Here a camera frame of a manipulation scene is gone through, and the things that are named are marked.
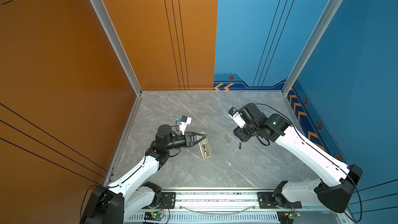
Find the beige remote control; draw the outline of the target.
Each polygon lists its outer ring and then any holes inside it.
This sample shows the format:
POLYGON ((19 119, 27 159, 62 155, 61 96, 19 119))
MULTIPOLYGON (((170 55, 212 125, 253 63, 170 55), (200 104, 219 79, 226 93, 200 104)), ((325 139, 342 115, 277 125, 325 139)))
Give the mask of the beige remote control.
POLYGON ((204 161, 209 161, 212 159, 210 144, 207 137, 199 142, 199 148, 204 161))

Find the beige battery cover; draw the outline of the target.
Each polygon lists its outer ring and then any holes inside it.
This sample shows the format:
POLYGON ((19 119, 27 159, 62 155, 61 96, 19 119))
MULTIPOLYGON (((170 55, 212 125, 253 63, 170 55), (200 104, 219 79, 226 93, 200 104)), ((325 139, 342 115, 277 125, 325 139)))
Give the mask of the beige battery cover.
POLYGON ((231 138, 227 134, 224 135, 224 138, 225 138, 227 143, 231 143, 232 142, 231 138))

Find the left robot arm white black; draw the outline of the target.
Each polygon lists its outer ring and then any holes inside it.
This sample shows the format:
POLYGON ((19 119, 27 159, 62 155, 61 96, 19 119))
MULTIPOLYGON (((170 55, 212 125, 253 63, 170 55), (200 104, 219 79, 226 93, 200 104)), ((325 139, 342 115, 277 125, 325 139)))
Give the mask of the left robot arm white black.
POLYGON ((161 125, 155 140, 134 168, 107 186, 94 187, 82 209, 80 223, 124 224, 142 208, 158 206, 162 188, 147 179, 166 164, 172 149, 193 147, 205 139, 202 133, 178 135, 170 125, 161 125))

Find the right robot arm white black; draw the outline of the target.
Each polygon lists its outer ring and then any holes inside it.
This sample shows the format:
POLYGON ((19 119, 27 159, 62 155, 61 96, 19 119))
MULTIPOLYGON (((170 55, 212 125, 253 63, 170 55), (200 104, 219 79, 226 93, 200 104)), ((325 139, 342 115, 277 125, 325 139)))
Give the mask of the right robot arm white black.
POLYGON ((274 143, 286 149, 312 169, 318 176, 301 183, 281 181, 271 196, 277 208, 294 208, 294 204, 317 202, 336 213, 344 214, 353 194, 357 194, 362 169, 332 157, 301 134, 290 119, 276 111, 266 116, 258 104, 249 103, 240 109, 232 107, 229 116, 237 124, 234 135, 241 142, 252 137, 263 146, 274 143))

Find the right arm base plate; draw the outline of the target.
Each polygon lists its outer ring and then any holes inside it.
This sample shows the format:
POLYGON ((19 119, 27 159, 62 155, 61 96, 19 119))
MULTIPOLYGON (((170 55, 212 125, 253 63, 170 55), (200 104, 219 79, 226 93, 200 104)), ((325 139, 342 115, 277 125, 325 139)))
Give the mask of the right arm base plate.
POLYGON ((257 193, 258 202, 261 209, 266 208, 302 208, 300 201, 289 202, 281 194, 274 195, 273 192, 258 192, 257 193))

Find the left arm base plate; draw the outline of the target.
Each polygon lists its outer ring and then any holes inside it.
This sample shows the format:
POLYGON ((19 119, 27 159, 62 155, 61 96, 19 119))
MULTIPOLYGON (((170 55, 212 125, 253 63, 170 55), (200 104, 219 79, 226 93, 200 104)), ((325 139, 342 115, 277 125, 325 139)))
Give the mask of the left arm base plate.
POLYGON ((176 192, 161 192, 156 193, 148 208, 163 208, 174 209, 176 203, 176 192))

